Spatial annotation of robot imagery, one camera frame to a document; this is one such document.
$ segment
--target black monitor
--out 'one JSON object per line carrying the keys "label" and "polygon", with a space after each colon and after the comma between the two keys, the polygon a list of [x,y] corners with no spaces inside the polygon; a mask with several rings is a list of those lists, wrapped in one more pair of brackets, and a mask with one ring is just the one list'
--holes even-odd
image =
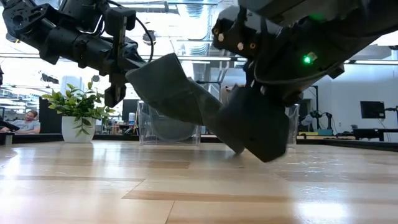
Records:
{"label": "black monitor", "polygon": [[384,102],[361,101],[361,114],[363,119],[385,119],[386,109]]}
{"label": "black monitor", "polygon": [[41,134],[60,134],[62,132],[62,114],[50,109],[50,103],[40,97],[39,121]]}
{"label": "black monitor", "polygon": [[129,113],[136,113],[139,100],[123,100],[122,120],[129,121]]}

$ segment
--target wooden table surface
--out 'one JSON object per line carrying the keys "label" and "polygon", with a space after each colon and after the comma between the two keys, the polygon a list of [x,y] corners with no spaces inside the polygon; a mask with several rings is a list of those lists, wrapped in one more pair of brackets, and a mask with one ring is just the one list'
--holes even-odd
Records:
{"label": "wooden table surface", "polygon": [[0,147],[0,223],[398,223],[398,154],[299,145]]}

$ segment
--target white pot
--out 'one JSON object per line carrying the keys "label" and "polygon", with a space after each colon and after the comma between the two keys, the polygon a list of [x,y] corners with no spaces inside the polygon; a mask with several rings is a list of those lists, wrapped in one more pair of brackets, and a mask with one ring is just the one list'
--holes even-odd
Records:
{"label": "white pot", "polygon": [[75,117],[63,116],[62,117],[62,137],[65,142],[90,142],[93,140],[95,133],[95,119],[94,118],[85,118],[91,123],[91,127],[84,126],[84,130],[88,132],[88,134],[81,133],[76,137],[77,133],[81,128],[74,128],[81,125],[81,120],[75,122]]}

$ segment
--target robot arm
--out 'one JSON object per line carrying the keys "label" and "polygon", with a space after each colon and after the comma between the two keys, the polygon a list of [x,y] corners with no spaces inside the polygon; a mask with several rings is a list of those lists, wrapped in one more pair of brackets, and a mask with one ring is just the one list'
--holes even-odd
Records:
{"label": "robot arm", "polygon": [[231,94],[218,121],[263,161],[285,153],[285,106],[301,100],[303,91],[325,75],[344,73],[345,60],[398,30],[395,0],[239,4],[225,9],[212,30],[216,48],[248,59],[246,86]]}
{"label": "robot arm", "polygon": [[[55,65],[63,57],[80,68],[91,67],[102,76],[109,75],[111,87],[105,91],[105,104],[114,107],[126,94],[125,73],[146,62],[137,53],[137,43],[125,40],[126,30],[140,22],[136,12],[110,7],[109,2],[114,3],[65,0],[56,10],[30,0],[2,1],[2,16],[8,33],[39,50],[41,59]],[[102,37],[103,32],[113,38]]]}

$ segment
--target man sitting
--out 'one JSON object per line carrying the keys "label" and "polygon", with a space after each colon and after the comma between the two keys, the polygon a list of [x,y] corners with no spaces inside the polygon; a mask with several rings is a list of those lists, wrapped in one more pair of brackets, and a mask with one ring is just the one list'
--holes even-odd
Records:
{"label": "man sitting", "polygon": [[[35,120],[36,117],[37,117],[37,112],[31,110],[25,115],[25,119],[15,120],[15,121],[11,122],[11,124],[13,124],[19,128],[19,130],[16,131],[15,133],[17,133],[17,134],[39,134],[40,133],[40,123]],[[8,128],[0,129],[0,133],[6,133],[8,131],[9,131]]]}

